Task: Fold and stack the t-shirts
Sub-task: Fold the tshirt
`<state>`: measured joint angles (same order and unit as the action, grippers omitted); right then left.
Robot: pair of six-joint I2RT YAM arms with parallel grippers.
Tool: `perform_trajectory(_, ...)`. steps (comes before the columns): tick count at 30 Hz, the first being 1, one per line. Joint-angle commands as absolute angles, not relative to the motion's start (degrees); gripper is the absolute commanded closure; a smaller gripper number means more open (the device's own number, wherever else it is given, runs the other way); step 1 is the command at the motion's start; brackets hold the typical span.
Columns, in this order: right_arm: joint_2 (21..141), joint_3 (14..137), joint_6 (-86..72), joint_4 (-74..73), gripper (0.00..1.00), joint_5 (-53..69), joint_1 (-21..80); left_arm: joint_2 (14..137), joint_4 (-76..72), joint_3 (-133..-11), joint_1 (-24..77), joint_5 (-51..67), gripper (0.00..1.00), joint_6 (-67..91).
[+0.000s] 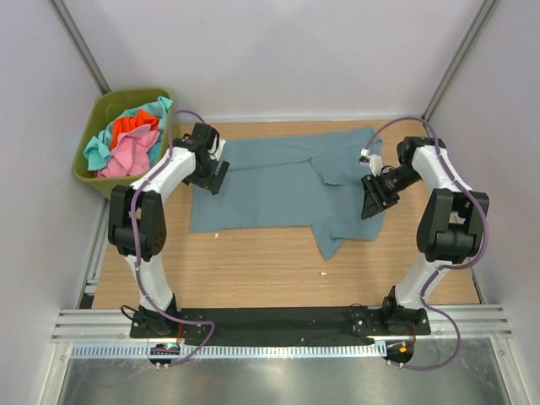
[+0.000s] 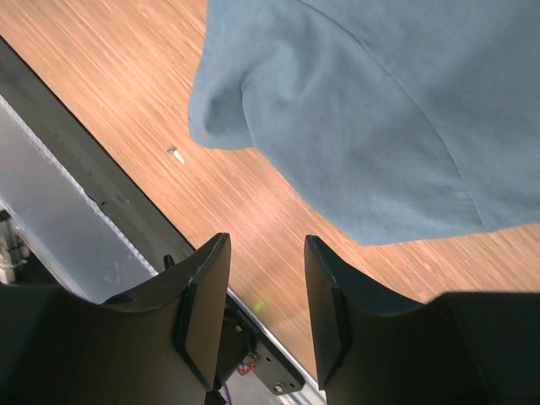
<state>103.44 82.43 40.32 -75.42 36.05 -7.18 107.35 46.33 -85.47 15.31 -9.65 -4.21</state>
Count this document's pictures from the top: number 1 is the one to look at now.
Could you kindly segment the blue-grey t shirt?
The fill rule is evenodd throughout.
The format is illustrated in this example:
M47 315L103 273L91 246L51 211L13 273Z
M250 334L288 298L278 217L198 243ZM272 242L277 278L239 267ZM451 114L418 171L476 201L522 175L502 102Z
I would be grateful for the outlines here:
M195 188L191 232L309 227L324 259L345 240L376 240L384 216L360 217L364 205L361 149L380 154L372 127L274 138L230 140L229 168L217 195Z

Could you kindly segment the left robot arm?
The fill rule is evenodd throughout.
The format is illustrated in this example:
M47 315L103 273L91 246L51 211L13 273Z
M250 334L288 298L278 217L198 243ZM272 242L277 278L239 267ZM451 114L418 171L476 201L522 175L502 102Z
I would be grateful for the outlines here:
M184 325L165 277L164 204L182 183L218 194L229 168L221 159L225 144L214 127L197 123L190 134L170 141L147 174L111 191L108 240L126 259L140 292L139 306L130 316L133 338L172 338Z

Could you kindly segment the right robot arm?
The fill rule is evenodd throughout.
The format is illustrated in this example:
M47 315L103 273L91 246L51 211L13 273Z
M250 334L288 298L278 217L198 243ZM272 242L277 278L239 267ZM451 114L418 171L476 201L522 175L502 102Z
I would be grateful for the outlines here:
M448 160L446 145L434 138L406 137L397 145L400 165L384 166L381 156L363 149L360 162L370 172L362 178L362 219L395 206L400 192L421 181L429 200L418 224L418 256L406 277L393 286L381 308L368 309L361 321L375 335L429 333L427 301L441 279L482 250L489 197L475 192Z

